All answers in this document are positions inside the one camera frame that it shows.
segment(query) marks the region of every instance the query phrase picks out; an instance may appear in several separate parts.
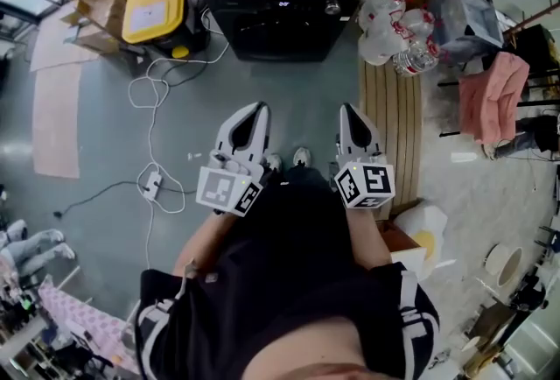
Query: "shoe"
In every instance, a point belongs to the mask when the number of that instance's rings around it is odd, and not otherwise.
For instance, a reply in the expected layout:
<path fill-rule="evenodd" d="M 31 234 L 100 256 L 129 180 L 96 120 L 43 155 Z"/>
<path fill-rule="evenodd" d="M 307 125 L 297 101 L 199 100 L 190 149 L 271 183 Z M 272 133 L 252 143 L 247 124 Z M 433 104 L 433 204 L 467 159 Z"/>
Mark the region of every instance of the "shoe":
<path fill-rule="evenodd" d="M 52 241 L 56 242 L 56 243 L 62 243 L 65 240 L 64 234 L 62 233 L 61 230 L 58 229 L 51 229 L 51 233 L 52 233 Z"/>
<path fill-rule="evenodd" d="M 300 146 L 294 154 L 294 166 L 311 166 L 312 165 L 312 154 L 303 146 Z"/>
<path fill-rule="evenodd" d="M 76 253 L 66 243 L 61 243 L 55 246 L 55 250 L 62 257 L 67 258 L 69 260 L 74 260 L 76 258 Z"/>
<path fill-rule="evenodd" d="M 279 173 L 282 172 L 282 159 L 276 153 L 267 156 L 266 162 L 270 170 L 276 170 Z"/>
<path fill-rule="evenodd" d="M 27 237 L 27 223 L 24 220 L 13 222 L 6 229 L 6 234 L 11 242 L 20 242 Z"/>
<path fill-rule="evenodd" d="M 496 160 L 496 149 L 493 146 L 488 144 L 483 144 L 482 151 L 484 152 L 486 157 L 489 158 L 490 160 Z"/>

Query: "pink towel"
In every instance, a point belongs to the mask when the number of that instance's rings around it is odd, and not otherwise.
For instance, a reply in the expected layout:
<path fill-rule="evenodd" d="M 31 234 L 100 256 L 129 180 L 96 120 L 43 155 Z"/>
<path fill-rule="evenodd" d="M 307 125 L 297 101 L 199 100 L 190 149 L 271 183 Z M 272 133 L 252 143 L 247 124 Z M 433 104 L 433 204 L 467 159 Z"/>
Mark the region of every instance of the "pink towel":
<path fill-rule="evenodd" d="M 515 136 L 517 103 L 529 74 L 529 64 L 512 53 L 500 52 L 485 72 L 459 82 L 461 132 L 479 144 Z"/>

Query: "wooden pallet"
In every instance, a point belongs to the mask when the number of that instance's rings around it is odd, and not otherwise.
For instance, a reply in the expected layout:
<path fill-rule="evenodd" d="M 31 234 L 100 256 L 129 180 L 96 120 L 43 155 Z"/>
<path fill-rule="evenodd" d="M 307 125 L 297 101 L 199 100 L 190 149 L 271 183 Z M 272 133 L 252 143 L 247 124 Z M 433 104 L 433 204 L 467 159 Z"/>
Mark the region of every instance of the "wooden pallet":
<path fill-rule="evenodd" d="M 395 198 L 374 211 L 378 220 L 387 220 L 415 201 L 420 170 L 422 140 L 422 90 L 420 77 L 398 76 L 392 62 L 371 66 L 359 62 L 360 109 L 379 130 L 381 150 L 395 168 Z"/>

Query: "pink cloth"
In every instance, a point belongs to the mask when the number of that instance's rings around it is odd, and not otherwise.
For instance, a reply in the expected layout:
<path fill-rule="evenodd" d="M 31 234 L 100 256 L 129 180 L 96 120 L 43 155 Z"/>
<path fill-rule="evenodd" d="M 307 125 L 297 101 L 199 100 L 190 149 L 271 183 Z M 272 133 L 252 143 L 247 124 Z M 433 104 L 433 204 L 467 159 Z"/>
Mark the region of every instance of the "pink cloth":
<path fill-rule="evenodd" d="M 485 72 L 459 82 L 460 128 L 479 144 L 515 137 L 517 103 L 529 64 L 512 53 L 499 52 Z"/>
<path fill-rule="evenodd" d="M 139 373 L 134 354 L 121 342 L 126 322 L 59 290 L 48 276 L 39 287 L 38 295 L 57 326 L 67 331 L 73 322 L 85 328 L 92 335 L 90 348 L 93 352 L 130 372 Z"/>

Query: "concrete floor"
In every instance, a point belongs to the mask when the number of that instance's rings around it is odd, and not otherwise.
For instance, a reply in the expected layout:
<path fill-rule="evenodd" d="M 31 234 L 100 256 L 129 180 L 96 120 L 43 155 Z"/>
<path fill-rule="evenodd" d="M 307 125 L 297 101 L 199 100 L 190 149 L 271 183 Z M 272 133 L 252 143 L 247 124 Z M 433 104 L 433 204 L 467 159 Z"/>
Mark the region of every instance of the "concrete floor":
<path fill-rule="evenodd" d="M 357 34 L 347 27 L 322 63 L 270 64 L 239 61 L 228 50 L 196 80 L 171 91 L 157 113 L 152 143 L 156 159 L 194 190 L 199 167 L 213 149 L 221 123 L 240 107 L 265 101 L 272 114 L 270 147 L 291 161 L 300 145 L 311 149 L 314 165 L 327 174 L 335 156 L 338 111 L 343 102 L 357 103 Z M 214 36 L 208 58 L 220 54 L 225 39 Z M 169 81 L 178 82 L 199 70 L 181 67 Z M 70 293 L 118 317 L 126 317 L 138 298 L 139 275 L 145 269 L 144 241 L 150 208 L 134 186 L 118 186 L 93 202 L 74 209 L 62 222 L 52 211 L 64 208 L 119 180 L 135 180 L 149 162 L 147 133 L 151 112 L 133 109 L 128 99 L 132 78 L 123 61 L 99 58 L 83 65 L 80 79 L 80 179 L 37 175 L 32 164 L 32 102 L 35 74 L 18 55 L 0 96 L 0 182 L 10 190 L 10 216 L 25 218 L 31 231 L 62 229 L 82 267 L 80 292 Z M 148 82 L 134 90 L 137 102 L 153 102 Z M 189 162 L 188 153 L 202 153 Z M 179 208 L 180 197 L 162 193 L 167 208 Z M 191 196 L 185 212 L 156 212 L 150 240 L 154 268 L 169 271 L 186 240 L 208 214 Z M 68 272 L 59 266 L 57 277 Z"/>

